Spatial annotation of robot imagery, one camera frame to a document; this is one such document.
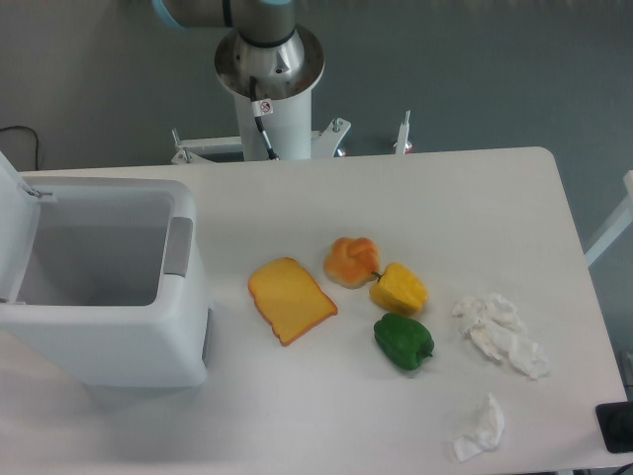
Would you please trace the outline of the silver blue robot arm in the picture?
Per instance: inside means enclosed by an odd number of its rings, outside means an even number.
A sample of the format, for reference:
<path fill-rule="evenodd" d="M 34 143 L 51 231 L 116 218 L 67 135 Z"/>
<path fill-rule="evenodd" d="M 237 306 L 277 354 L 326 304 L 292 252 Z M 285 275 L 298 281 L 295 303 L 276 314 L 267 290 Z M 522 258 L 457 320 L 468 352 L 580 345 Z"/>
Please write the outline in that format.
<path fill-rule="evenodd" d="M 317 38 L 293 1 L 154 1 L 176 29 L 228 28 L 215 53 L 219 81 L 246 98 L 287 99 L 311 89 L 324 69 Z"/>

